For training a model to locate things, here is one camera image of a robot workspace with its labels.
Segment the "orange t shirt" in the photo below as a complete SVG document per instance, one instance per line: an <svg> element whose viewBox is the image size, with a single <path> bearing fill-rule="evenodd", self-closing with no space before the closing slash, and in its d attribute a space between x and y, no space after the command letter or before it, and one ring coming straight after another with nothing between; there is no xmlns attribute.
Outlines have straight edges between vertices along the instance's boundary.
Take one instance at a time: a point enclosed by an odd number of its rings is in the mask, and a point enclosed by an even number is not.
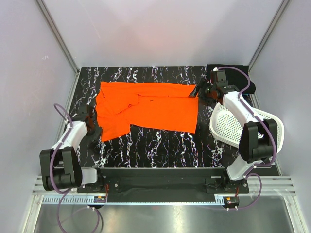
<svg viewBox="0 0 311 233"><path fill-rule="evenodd" d="M130 133L131 126L195 133L198 98L194 85L173 83L101 82L96 97L101 140Z"/></svg>

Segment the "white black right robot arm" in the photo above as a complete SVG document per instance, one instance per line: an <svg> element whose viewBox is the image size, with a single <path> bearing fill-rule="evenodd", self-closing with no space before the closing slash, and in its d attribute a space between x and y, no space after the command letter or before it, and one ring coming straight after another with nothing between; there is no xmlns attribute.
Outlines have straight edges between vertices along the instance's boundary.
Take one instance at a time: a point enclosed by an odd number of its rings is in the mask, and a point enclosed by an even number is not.
<svg viewBox="0 0 311 233"><path fill-rule="evenodd" d="M235 85L229 84L226 69L227 66L214 68L210 72L210 80L202 78L189 97L198 97L205 105L217 102L228 109L242 127L238 144L239 156L213 186L214 189L230 192L236 191L253 169L270 166L275 161L278 131L275 119L263 118L244 99L242 93L248 89L247 86L239 90Z"/></svg>

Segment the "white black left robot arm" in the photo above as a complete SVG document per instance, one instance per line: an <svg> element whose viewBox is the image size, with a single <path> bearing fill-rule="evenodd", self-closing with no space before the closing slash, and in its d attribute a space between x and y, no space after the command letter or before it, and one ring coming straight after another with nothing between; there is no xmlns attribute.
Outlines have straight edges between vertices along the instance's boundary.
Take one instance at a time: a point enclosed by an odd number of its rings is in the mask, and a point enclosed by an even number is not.
<svg viewBox="0 0 311 233"><path fill-rule="evenodd" d="M39 155L44 190L60 194L65 189L99 182L98 169L81 168L77 150L84 139L96 144L103 133L102 128L95 124L97 113L93 106L82 105L76 116L70 117L68 112L62 116L67 120L66 130L50 149L42 150Z"/></svg>

